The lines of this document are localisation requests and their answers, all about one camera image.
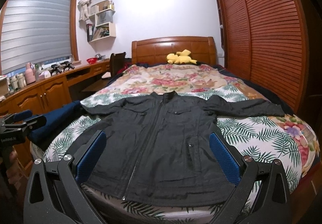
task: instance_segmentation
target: cabinet handle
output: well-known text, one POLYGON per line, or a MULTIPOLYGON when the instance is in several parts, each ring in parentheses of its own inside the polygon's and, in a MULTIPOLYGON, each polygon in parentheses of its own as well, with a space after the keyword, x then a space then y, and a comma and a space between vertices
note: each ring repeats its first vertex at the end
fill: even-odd
POLYGON ((47 99, 46 93, 44 93, 44 95, 45 95, 45 100, 46 100, 47 106, 49 106, 49 102, 48 102, 48 99, 47 99))
POLYGON ((42 107, 45 109, 45 104, 44 104, 44 102, 42 100, 42 95, 40 95, 40 99, 41 99, 42 107))

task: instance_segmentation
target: red basket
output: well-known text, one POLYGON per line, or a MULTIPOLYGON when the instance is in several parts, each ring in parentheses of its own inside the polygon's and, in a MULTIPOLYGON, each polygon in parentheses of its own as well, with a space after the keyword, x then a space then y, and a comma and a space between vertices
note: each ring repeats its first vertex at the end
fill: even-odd
POLYGON ((90 58, 86 60, 89 64, 94 64, 97 62, 97 58, 90 58))

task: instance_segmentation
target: desk drawer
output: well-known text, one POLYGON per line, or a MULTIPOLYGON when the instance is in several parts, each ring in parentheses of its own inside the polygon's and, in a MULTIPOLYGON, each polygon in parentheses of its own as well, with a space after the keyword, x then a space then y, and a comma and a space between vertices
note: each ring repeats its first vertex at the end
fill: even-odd
POLYGON ((104 70, 103 70, 103 66, 98 66, 98 67, 92 67, 92 72, 94 75, 97 75, 97 74, 100 74, 100 73, 103 73, 104 70))

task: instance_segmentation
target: jacket zipper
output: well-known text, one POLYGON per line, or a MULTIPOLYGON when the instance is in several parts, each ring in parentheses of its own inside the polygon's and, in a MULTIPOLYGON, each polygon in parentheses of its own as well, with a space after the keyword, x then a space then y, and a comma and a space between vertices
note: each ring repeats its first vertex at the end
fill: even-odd
MULTIPOLYGON (((159 112, 160 112, 161 106, 162 106, 162 101, 160 102, 160 105, 159 105, 159 107, 158 107, 158 109, 157 109, 157 115, 154 117, 152 127, 151 127, 151 128, 150 128, 150 130, 149 130, 148 138, 146 139, 146 141, 145 141, 144 143, 148 142, 148 141, 149 141, 149 139, 150 139, 150 137, 151 137, 151 133, 152 133, 152 131, 153 131, 153 130, 154 130, 154 128, 155 128, 155 122, 157 121, 157 119, 158 119, 158 117, 159 117, 158 115, 159 115, 159 112)), ((140 153, 139 153, 139 156, 137 157, 137 160, 136 160, 136 162, 135 162, 135 165, 134 165, 134 168, 133 168, 133 171, 132 171, 131 177, 130 177, 130 179, 129 179, 129 181, 128 181, 128 185, 126 186, 126 189, 125 189, 124 196, 123 196, 122 200, 125 200, 125 197, 126 197, 126 195, 127 195, 127 193, 128 193, 128 189, 129 189, 129 187, 130 187, 130 185, 131 185, 131 182, 132 182, 133 177, 134 177, 134 174, 135 174, 136 166, 137 166, 137 164, 138 164, 138 162, 139 162, 139 160, 140 160, 140 158, 141 158, 141 156, 142 156, 143 151, 144 151, 144 147, 141 149, 141 151, 140 151, 140 153)))

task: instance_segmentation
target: chair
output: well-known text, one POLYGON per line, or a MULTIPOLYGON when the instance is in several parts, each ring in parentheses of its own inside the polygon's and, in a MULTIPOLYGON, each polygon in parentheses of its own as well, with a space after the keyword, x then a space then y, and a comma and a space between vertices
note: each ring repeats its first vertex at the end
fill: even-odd
POLYGON ((114 77, 117 72, 124 68, 125 66, 125 52, 123 53, 112 53, 111 57, 109 58, 109 71, 111 73, 111 77, 105 79, 99 79, 98 81, 94 82, 93 84, 89 85, 82 92, 97 92, 104 89, 108 83, 108 81, 114 77))
POLYGON ((109 71, 111 73, 111 77, 114 77, 120 69, 124 68, 125 54, 125 52, 111 54, 111 57, 109 58, 109 71))

